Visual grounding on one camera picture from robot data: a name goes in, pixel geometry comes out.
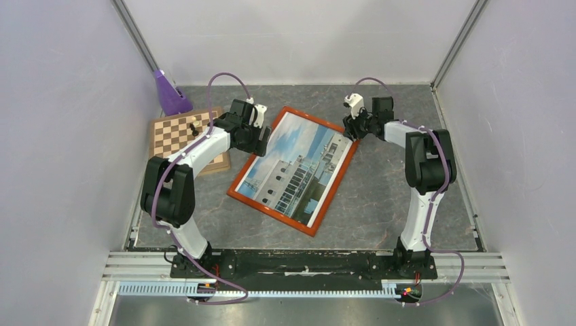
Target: painting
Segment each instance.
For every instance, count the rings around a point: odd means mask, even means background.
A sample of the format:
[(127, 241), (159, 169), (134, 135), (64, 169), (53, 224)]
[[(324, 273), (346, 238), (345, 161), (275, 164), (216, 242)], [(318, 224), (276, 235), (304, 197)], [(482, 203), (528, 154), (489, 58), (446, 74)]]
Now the painting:
[(290, 107), (272, 128), (266, 155), (250, 157), (228, 195), (314, 236), (358, 142), (343, 127)]

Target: wooden chessboard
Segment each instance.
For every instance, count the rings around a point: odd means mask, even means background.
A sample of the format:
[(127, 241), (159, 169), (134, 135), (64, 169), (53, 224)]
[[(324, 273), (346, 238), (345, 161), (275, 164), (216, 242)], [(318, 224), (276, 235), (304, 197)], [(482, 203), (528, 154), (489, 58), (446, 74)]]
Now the wooden chessboard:
[[(222, 108), (213, 108), (213, 118), (222, 115)], [(184, 148), (196, 137), (192, 135), (190, 124), (202, 134), (210, 124), (208, 110), (193, 110), (187, 113), (161, 117), (151, 122), (150, 151), (149, 155), (167, 158)], [(230, 168), (230, 155), (222, 153), (212, 160), (198, 175), (219, 172)]]

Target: gray marble surface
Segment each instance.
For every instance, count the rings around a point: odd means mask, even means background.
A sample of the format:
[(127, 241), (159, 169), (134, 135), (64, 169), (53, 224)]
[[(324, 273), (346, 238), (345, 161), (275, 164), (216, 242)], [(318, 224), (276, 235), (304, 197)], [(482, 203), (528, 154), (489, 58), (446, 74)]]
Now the gray marble surface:
[[(428, 86), (391, 86), (395, 110), (415, 124), (440, 128)], [(249, 86), (255, 101), (268, 106), (270, 125), (289, 105), (333, 123), (342, 124), (342, 106), (350, 86)], [(196, 108), (205, 108), (205, 87), (184, 87)], [(359, 86), (370, 108), (372, 96), (385, 95), (375, 85)], [(240, 86), (212, 90), (213, 105), (227, 111), (234, 98), (245, 98)], [(249, 155), (232, 150), (232, 168), (200, 176), (195, 181), (194, 219), (215, 248), (268, 249), (393, 249), (406, 224), (410, 188), (403, 168), (403, 149), (369, 135), (360, 143), (315, 237), (307, 236), (226, 195)], [(137, 247), (167, 247), (171, 239), (152, 227), (142, 214)], [(472, 226), (458, 184), (442, 200), (432, 232), (432, 245), (441, 249), (476, 250)]]

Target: purple container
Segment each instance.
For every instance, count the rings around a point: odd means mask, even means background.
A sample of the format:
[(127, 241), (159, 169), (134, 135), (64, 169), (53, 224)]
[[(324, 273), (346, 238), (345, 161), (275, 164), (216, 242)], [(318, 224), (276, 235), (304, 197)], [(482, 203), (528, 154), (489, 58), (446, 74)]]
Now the purple container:
[(154, 78), (160, 106), (166, 116), (192, 111), (192, 103), (178, 87), (172, 86), (162, 70), (154, 71)]

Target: robotic arm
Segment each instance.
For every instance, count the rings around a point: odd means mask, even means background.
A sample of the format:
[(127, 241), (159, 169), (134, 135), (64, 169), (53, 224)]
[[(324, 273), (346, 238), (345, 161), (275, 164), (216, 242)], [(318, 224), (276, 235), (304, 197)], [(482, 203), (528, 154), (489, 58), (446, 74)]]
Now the robotic arm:
[(160, 177), (168, 165), (181, 156), (166, 179), (167, 183), (172, 181), (172, 187), (163, 185), (160, 190), (156, 219), (158, 224), (170, 228), (169, 232), (193, 258), (201, 258), (209, 247), (191, 218), (196, 203), (194, 179), (210, 161), (231, 148), (264, 156), (271, 133), (270, 127), (266, 127), (261, 137), (265, 112), (266, 107), (254, 105), (252, 99), (234, 100), (230, 111), (214, 119), (212, 133), (208, 134), (207, 130), (206, 139), (197, 144), (193, 151), (187, 149), (201, 141), (202, 137), (197, 137), (168, 158), (153, 157), (148, 161), (140, 205), (149, 213)]
[[(445, 179), (438, 148), (426, 132), (394, 120), (394, 102), (391, 97), (373, 98), (372, 112), (368, 112), (364, 107), (364, 100), (359, 94), (347, 96), (344, 106), (350, 108), (350, 114), (343, 119), (344, 136), (356, 141), (367, 134), (373, 134), (378, 139), (394, 143), (406, 151), (404, 162), (406, 181), (411, 187), (410, 208), (394, 256), (401, 275), (411, 277), (417, 272), (426, 275), (430, 273), (429, 266), (433, 266), (433, 258), (423, 242), (422, 235), (424, 230), (432, 228), (438, 204), (447, 190), (444, 189), (444, 192), (436, 196), (431, 216), (427, 219), (431, 199), (435, 192), (441, 189)], [(450, 133), (443, 129), (433, 132), (446, 157), (450, 183), (453, 183), (456, 180), (456, 164)], [(430, 232), (426, 232), (425, 237), (427, 243), (430, 243)]]

